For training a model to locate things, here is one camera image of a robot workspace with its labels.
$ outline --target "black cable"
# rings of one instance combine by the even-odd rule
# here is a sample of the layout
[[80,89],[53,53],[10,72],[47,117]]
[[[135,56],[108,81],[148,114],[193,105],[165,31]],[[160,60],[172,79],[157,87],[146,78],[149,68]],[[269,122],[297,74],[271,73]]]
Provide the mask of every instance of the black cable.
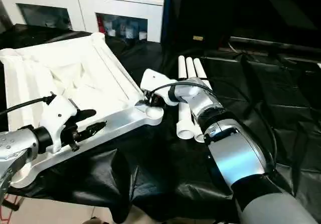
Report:
[[22,107],[25,107],[25,106],[28,106],[28,105],[32,105],[34,103],[37,103],[37,102],[45,102],[46,104],[49,104],[54,98],[55,98],[56,95],[51,95],[51,96],[48,96],[48,97],[41,97],[41,98],[37,98],[37,99],[34,99],[34,100],[30,100],[28,102],[23,102],[23,103],[20,103],[18,105],[15,105],[15,106],[12,106],[4,111],[1,111],[0,112],[0,116],[2,115],[5,115],[11,111],[14,111],[14,110],[17,110],[19,108],[22,108]]
[[[213,80],[211,80],[210,78],[200,78],[201,80],[207,80],[210,82],[213,82]],[[251,103],[250,99],[236,86],[234,86],[233,84],[224,81],[222,79],[215,79],[216,81],[220,81],[223,82],[227,85],[229,85],[230,87],[233,87],[235,90],[237,90],[239,92],[239,94],[242,95],[242,97],[248,102]],[[276,168],[276,158],[277,158],[277,142],[276,142],[276,138],[275,138],[275,134],[273,129],[271,128],[270,124],[268,123],[268,121],[265,119],[265,117],[255,108],[253,107],[253,110],[255,111],[255,113],[259,116],[259,118],[262,120],[263,124],[265,125],[265,128],[267,129],[271,141],[272,141],[272,161],[273,161],[273,170],[275,170]]]
[[200,88],[206,90],[207,92],[209,92],[212,96],[216,97],[216,95],[213,92],[213,90],[211,90],[209,87],[201,85],[201,84],[198,84],[198,83],[194,83],[194,82],[173,82],[173,83],[165,84],[163,86],[155,88],[154,90],[149,92],[149,94],[152,96],[157,90],[160,90],[160,89],[162,89],[164,87],[171,87],[171,86],[177,86],[177,85],[200,87]]

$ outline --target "black plastic sheet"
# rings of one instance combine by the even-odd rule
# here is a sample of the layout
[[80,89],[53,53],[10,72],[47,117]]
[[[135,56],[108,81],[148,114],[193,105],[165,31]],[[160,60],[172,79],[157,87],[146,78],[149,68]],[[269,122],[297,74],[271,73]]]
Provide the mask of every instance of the black plastic sheet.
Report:
[[[0,35],[0,48],[86,35],[16,25]],[[177,64],[171,63],[177,54],[160,44],[116,38],[106,43],[138,85],[146,68],[177,76]],[[278,145],[277,172],[271,178],[321,223],[319,67],[237,54],[201,61],[222,104],[271,151],[270,136],[254,108],[267,119]],[[3,69],[0,77],[3,109]],[[108,207],[115,222],[125,220],[132,204],[159,221],[175,216],[238,221],[231,196],[209,175],[206,146],[177,138],[177,112],[168,107],[160,125],[143,126],[44,170],[30,186],[10,193]]]

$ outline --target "white pvc pipe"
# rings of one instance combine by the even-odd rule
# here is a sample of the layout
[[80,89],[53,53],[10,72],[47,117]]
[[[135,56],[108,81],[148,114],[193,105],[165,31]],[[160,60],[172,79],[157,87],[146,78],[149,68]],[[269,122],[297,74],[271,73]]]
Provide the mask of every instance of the white pvc pipe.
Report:
[[[191,57],[186,58],[186,67],[188,78],[196,77],[196,71]],[[199,124],[196,121],[194,121],[194,139],[199,143],[204,143],[204,135]]]
[[[194,59],[194,66],[195,66],[197,76],[199,78],[207,78],[204,68],[201,64],[201,61],[198,58]],[[212,87],[211,87],[210,82],[208,80],[203,80],[203,83],[205,83],[206,86],[212,90]]]
[[[184,56],[179,56],[179,78],[186,78]],[[176,134],[180,139],[188,140],[194,136],[194,124],[188,103],[179,103],[179,121],[176,124]]]

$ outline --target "glass cabinet door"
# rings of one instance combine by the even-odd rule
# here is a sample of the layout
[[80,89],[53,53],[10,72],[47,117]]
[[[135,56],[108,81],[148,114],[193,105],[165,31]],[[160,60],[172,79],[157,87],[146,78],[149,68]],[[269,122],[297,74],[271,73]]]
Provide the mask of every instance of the glass cabinet door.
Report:
[[87,32],[161,41],[163,6],[118,0],[79,0]]
[[72,30],[66,8],[17,4],[27,25]]
[[147,19],[96,13],[98,29],[109,36],[147,40]]
[[78,0],[1,0],[13,24],[85,31]]

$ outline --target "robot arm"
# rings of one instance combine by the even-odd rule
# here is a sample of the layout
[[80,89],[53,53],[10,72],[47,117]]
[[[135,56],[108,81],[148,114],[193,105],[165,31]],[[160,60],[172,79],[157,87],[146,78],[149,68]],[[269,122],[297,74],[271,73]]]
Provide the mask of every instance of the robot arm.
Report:
[[63,145],[69,145],[72,151],[77,151],[77,142],[101,130],[105,123],[95,123],[82,132],[77,131],[77,122],[95,114],[95,110],[79,110],[70,99],[53,94],[38,128],[25,126],[0,135],[0,204],[14,174],[36,159],[38,154],[46,151],[54,154]]
[[[173,82],[175,80],[148,69],[140,87],[152,91]],[[205,85],[199,78],[180,82]],[[180,101],[189,104],[204,133],[210,158],[233,191],[242,223],[317,223],[299,202],[269,180],[266,160],[259,146],[214,95],[190,85],[165,87],[155,93],[168,105]]]

